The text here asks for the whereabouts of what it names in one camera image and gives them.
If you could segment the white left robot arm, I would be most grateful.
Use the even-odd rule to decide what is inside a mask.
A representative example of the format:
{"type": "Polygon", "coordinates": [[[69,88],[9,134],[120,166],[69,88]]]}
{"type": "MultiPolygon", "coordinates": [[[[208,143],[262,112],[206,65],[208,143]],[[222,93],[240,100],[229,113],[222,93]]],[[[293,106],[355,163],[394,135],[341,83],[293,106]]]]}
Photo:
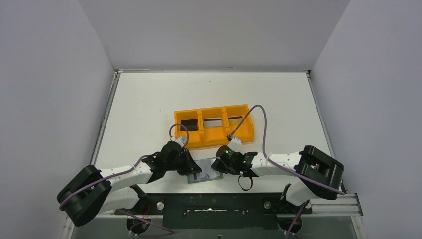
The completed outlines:
{"type": "Polygon", "coordinates": [[[201,168],[182,143],[169,141],[160,151],[144,155],[132,165],[84,167],[57,195],[59,209],[75,226],[83,226],[98,213],[144,207],[148,200],[140,185],[157,181],[168,171],[186,176],[200,173],[201,168]]]}

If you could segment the silver VIP card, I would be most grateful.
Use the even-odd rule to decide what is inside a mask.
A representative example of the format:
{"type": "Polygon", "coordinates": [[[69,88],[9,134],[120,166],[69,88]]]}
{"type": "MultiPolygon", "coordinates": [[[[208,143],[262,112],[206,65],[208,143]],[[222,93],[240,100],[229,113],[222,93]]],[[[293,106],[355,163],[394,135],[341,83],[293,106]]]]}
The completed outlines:
{"type": "Polygon", "coordinates": [[[198,176],[199,179],[214,179],[218,176],[218,174],[212,169],[212,164],[213,161],[204,161],[200,163],[200,168],[202,169],[202,172],[198,176]]]}

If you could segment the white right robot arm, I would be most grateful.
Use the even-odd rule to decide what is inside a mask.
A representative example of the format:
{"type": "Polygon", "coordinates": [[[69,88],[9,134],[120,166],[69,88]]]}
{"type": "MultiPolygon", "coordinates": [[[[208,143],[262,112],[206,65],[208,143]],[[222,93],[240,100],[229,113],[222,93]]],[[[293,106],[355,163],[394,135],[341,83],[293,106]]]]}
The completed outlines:
{"type": "Polygon", "coordinates": [[[283,200],[294,206],[314,198],[336,200],[338,195],[344,195],[340,189],[344,165],[311,145],[298,152],[272,155],[236,152],[223,145],[211,167],[250,179],[268,175],[297,177],[299,180],[286,187],[283,196],[283,200]]]}

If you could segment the green card holder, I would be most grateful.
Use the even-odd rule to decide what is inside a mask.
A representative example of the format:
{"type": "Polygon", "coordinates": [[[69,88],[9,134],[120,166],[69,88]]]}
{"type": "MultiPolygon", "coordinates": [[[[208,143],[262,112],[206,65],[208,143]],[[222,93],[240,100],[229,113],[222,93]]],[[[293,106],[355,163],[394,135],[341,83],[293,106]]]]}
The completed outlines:
{"type": "Polygon", "coordinates": [[[195,160],[195,163],[199,166],[201,172],[189,174],[187,176],[187,183],[193,184],[223,179],[223,173],[212,168],[212,164],[215,161],[215,157],[195,160]]]}

